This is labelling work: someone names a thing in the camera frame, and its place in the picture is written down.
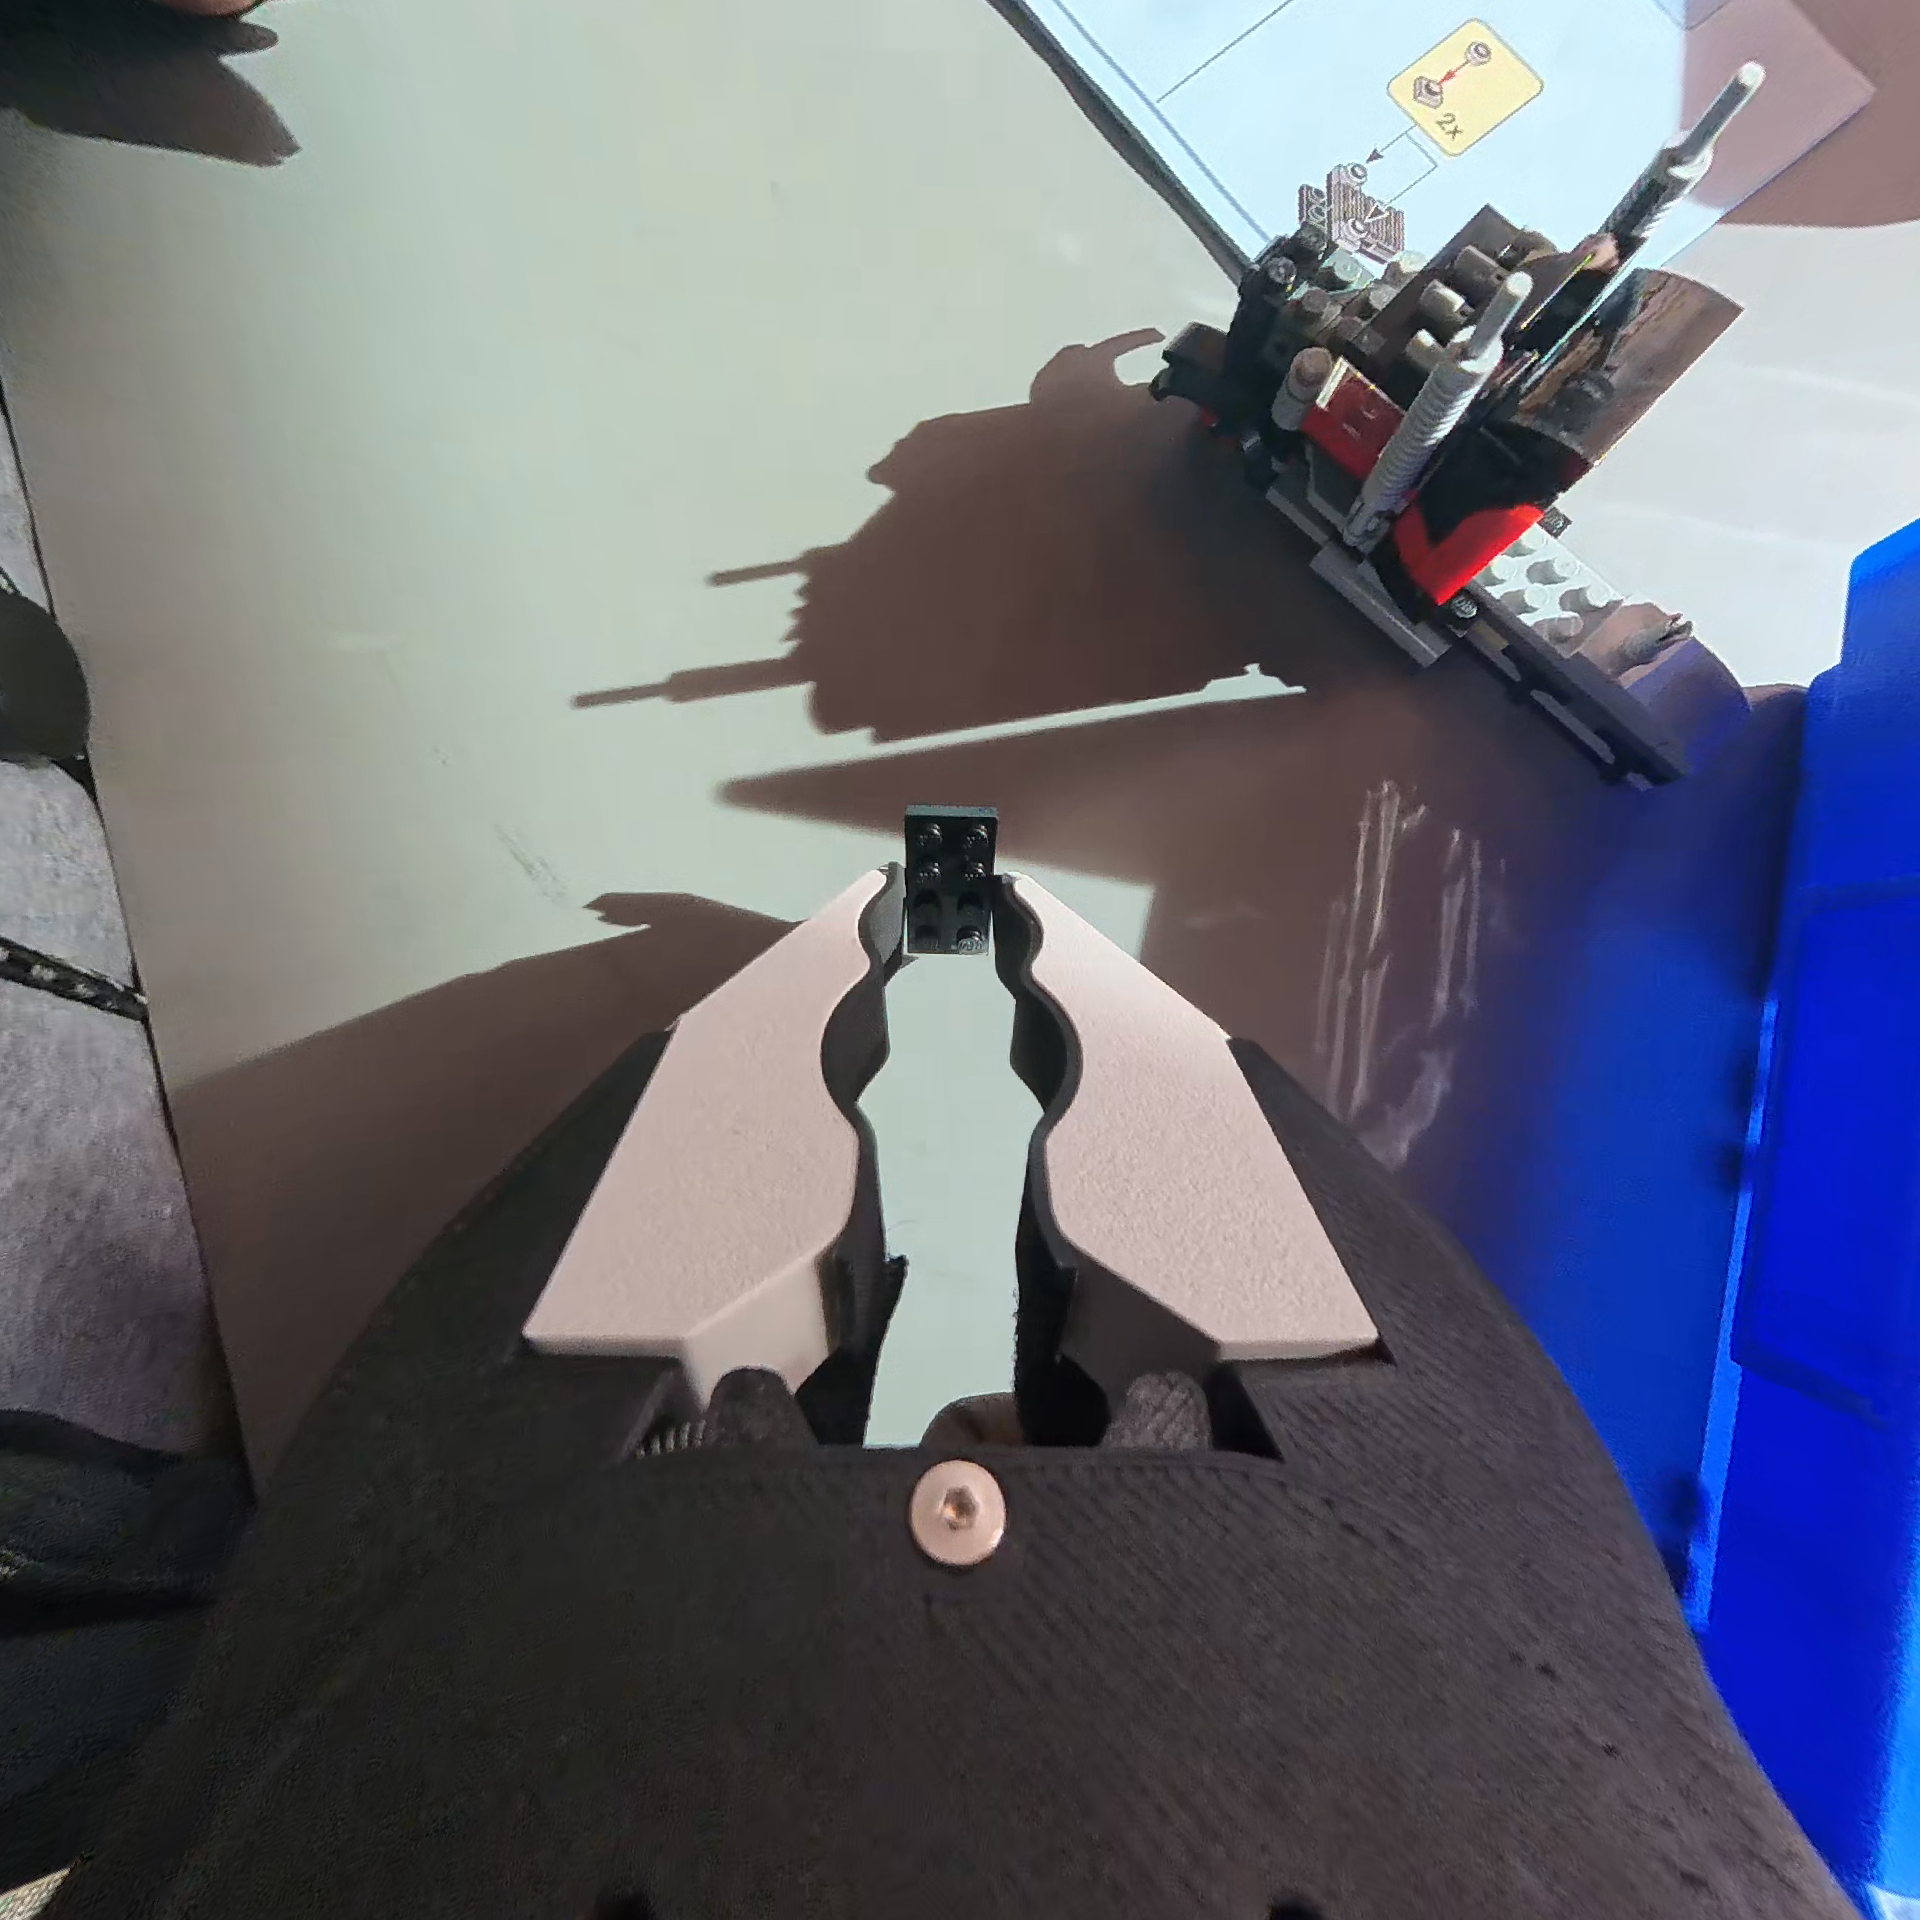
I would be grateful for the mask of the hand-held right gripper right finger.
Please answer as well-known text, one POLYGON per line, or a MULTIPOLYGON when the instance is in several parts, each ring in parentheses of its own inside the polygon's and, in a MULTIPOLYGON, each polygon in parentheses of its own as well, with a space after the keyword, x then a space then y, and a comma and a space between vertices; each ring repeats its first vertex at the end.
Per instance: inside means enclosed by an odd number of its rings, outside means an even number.
POLYGON ((1038 1105, 1025 1198, 1088 1380, 1366 1354, 1381 1332, 1229 1031, 1030 876, 997 971, 1038 1105))

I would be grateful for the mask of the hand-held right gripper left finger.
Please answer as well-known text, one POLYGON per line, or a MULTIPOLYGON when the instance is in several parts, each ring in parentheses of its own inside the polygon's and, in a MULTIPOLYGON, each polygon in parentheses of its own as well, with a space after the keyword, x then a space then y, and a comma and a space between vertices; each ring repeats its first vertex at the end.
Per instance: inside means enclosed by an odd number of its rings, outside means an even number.
POLYGON ((522 1337, 675 1364, 696 1404, 740 1370, 802 1389, 859 1341, 887 1268, 872 1132, 900 955, 899 863, 859 876, 669 1027, 522 1337))

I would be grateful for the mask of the black studded brick plate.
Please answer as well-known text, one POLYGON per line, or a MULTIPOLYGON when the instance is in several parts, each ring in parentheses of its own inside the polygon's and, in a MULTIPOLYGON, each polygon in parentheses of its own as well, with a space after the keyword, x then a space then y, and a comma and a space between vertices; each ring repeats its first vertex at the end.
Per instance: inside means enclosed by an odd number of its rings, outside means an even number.
POLYGON ((905 958, 989 954, 998 895, 997 842, 997 806, 906 807, 905 958))

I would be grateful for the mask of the blue plastic bin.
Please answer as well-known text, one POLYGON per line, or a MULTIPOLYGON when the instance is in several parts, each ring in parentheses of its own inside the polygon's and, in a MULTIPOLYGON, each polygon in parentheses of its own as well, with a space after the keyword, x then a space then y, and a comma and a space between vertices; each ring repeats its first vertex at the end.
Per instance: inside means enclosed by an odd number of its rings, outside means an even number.
POLYGON ((1919 525, 1809 687, 1693 1624, 1867 1915, 1919 1908, 1919 525))

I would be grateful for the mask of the toy brick truck model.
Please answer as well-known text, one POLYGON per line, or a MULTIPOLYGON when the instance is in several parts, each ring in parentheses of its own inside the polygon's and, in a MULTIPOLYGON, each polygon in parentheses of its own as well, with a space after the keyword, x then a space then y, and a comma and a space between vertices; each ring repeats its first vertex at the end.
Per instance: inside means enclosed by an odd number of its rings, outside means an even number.
POLYGON ((1694 622, 1569 546, 1565 496, 1740 318, 1645 261, 1764 86, 1747 59, 1572 248, 1484 203, 1406 245, 1375 158, 1301 190, 1227 328, 1150 382, 1236 449, 1310 572, 1416 666, 1472 655, 1612 781, 1668 785, 1751 714, 1694 622))

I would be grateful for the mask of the grey hoodie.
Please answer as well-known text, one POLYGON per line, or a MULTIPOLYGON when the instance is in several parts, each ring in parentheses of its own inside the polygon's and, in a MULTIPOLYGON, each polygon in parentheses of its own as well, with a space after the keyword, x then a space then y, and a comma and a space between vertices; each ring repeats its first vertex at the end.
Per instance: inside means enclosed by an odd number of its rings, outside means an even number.
POLYGON ((4 420, 3 1405, 156 1451, 238 1419, 124 899, 4 420))

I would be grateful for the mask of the black jacket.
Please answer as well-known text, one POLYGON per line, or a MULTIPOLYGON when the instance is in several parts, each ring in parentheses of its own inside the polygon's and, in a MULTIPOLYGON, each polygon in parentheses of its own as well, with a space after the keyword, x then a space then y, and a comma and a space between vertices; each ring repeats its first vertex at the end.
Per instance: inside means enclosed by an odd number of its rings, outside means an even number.
POLYGON ((3 1885, 88 1852, 253 1515, 235 1453, 3 1414, 3 1885))

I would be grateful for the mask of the light blue instruction booklet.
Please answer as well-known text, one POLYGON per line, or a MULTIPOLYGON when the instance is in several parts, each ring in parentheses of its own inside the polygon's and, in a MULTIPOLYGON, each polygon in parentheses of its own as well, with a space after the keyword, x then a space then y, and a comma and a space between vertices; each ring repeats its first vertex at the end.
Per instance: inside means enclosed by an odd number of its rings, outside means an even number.
POLYGON ((1649 248, 1661 263, 1876 86, 1787 1, 1030 1, 1013 20, 1241 259, 1348 196, 1351 242, 1437 254, 1484 205, 1594 231, 1745 63, 1764 81, 1649 248))

